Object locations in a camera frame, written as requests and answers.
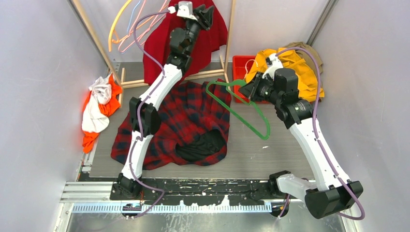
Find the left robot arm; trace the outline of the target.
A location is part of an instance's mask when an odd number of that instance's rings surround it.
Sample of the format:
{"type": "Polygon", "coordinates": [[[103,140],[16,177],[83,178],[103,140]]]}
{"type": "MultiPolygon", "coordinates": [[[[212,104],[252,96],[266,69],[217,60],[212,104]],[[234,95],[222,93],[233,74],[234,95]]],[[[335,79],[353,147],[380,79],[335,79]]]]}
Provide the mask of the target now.
{"type": "Polygon", "coordinates": [[[193,8],[192,2],[180,1],[164,10],[163,14],[175,14],[185,21],[183,28],[170,32],[170,54],[165,65],[144,52],[159,65],[161,72],[153,84],[139,98],[129,101],[132,140],[127,160],[117,180],[112,185],[112,200],[137,200],[143,189],[141,181],[146,152],[154,134],[160,129],[159,107],[173,86],[189,69],[197,38],[202,30],[208,31],[213,24],[214,6],[204,4],[193,8]]]}

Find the dark plaid garment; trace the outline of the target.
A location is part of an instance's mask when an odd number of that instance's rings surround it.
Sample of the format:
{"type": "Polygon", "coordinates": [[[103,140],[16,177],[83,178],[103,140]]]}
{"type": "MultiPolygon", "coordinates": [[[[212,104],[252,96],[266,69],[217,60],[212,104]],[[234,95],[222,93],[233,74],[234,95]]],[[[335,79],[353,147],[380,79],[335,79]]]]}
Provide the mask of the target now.
{"type": "Polygon", "coordinates": [[[173,87],[161,103],[161,127],[147,148],[143,169],[154,170],[169,163],[209,166],[227,155],[231,95],[225,87],[192,81],[173,87]]]}

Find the green hanger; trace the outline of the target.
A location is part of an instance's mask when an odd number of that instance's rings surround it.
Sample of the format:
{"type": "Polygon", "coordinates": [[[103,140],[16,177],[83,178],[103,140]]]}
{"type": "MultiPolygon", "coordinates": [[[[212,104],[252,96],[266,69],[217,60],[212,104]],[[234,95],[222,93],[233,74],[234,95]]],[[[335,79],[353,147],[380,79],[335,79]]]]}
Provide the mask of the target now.
{"type": "Polygon", "coordinates": [[[243,100],[242,103],[235,102],[235,99],[240,99],[240,97],[234,93],[234,86],[242,87],[246,84],[246,81],[245,79],[233,80],[232,63],[225,64],[224,61],[222,61],[221,65],[222,69],[220,69],[218,73],[222,75],[222,79],[210,81],[209,84],[206,85],[206,93],[224,110],[227,110],[243,128],[249,129],[255,136],[264,141],[272,138],[272,123],[265,109],[267,104],[250,100],[249,102],[243,100]],[[212,87],[221,87],[222,90],[227,92],[229,97],[232,98],[231,102],[229,103],[227,100],[223,100],[222,97],[217,96],[216,93],[212,93],[212,87]]]}

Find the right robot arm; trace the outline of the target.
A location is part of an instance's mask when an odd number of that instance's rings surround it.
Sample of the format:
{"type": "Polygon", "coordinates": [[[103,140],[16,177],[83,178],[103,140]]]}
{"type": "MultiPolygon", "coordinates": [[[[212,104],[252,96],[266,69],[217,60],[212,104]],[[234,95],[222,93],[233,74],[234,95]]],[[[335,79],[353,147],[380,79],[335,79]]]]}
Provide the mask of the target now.
{"type": "Polygon", "coordinates": [[[286,170],[271,174],[267,189],[273,198],[293,196],[316,219],[332,214],[341,216],[342,211],[357,202],[363,186],[352,181],[336,161],[321,133],[312,104],[299,97],[294,70],[279,68],[273,75],[257,72],[239,92],[251,103],[273,104],[277,117],[300,145],[314,175],[315,181],[308,182],[286,170]]]}

